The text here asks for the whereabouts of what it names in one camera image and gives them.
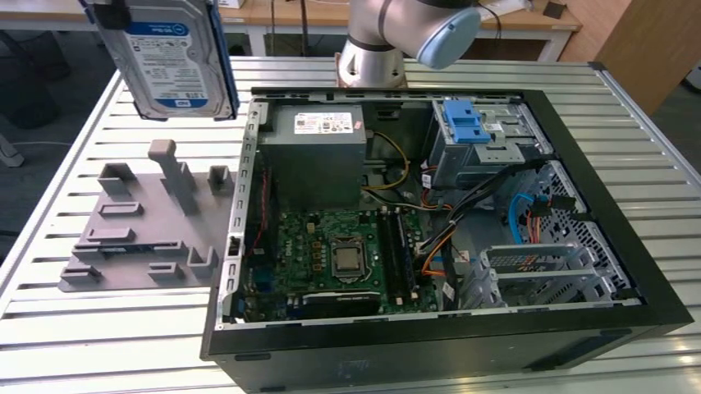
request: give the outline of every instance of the hard drive sticker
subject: hard drive sticker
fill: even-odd
[[[192,45],[182,23],[134,22],[124,32],[146,85],[156,102],[171,108],[200,108],[207,88],[198,63],[187,56]]]

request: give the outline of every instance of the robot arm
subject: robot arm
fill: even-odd
[[[338,60],[341,85],[405,85],[403,53],[430,68],[453,64],[478,33],[473,5],[473,0],[351,1],[349,40]]]

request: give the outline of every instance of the yellow wire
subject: yellow wire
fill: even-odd
[[[402,155],[402,158],[405,159],[405,173],[402,174],[402,177],[399,178],[399,180],[393,182],[393,183],[390,183],[389,185],[363,186],[363,190],[386,190],[386,189],[391,189],[395,186],[401,185],[402,182],[405,181],[406,177],[409,176],[409,158],[406,158],[405,151],[397,145],[397,143],[393,141],[393,139],[390,137],[387,137],[387,135],[382,134],[378,131],[375,131],[375,134],[379,135],[390,143],[390,145],[397,149],[397,151]]]

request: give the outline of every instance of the aluminum table surface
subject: aluminum table surface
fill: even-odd
[[[106,163],[156,172],[152,139],[194,172],[236,169],[252,86],[334,86],[330,58],[232,58],[240,118],[143,121],[116,75],[0,270],[0,392],[236,393],[199,355],[208,288],[63,293],[56,285],[100,193]],[[339,392],[701,391],[701,182],[605,71],[586,64],[407,62],[411,87],[542,89],[697,323],[568,371],[357,387]]]

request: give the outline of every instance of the motherboard chip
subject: motherboard chip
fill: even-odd
[[[358,248],[337,249],[337,269],[339,271],[361,269],[359,252]]]
[[[365,275],[365,244],[359,236],[331,239],[331,272],[345,283],[353,283]]]

